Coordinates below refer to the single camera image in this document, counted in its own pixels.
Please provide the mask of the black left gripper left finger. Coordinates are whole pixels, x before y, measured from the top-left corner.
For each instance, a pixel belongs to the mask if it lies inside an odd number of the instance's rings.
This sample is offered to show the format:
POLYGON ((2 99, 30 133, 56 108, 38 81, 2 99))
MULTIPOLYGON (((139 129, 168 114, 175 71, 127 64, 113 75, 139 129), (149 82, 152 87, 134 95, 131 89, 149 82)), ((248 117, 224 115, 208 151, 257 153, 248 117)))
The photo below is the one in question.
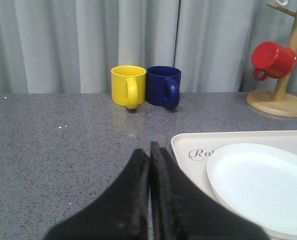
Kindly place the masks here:
POLYGON ((149 157, 135 149, 115 181, 89 206, 52 227, 46 240, 146 240, 149 157))

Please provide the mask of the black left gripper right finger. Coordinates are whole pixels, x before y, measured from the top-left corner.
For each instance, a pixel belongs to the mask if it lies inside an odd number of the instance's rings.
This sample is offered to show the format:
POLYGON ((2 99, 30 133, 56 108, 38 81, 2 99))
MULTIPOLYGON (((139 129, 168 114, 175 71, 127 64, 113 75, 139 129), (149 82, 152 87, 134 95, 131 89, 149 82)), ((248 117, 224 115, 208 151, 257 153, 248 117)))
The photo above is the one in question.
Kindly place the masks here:
POLYGON ((156 240, 267 240, 256 224, 202 192, 156 141, 150 144, 149 183, 156 240))

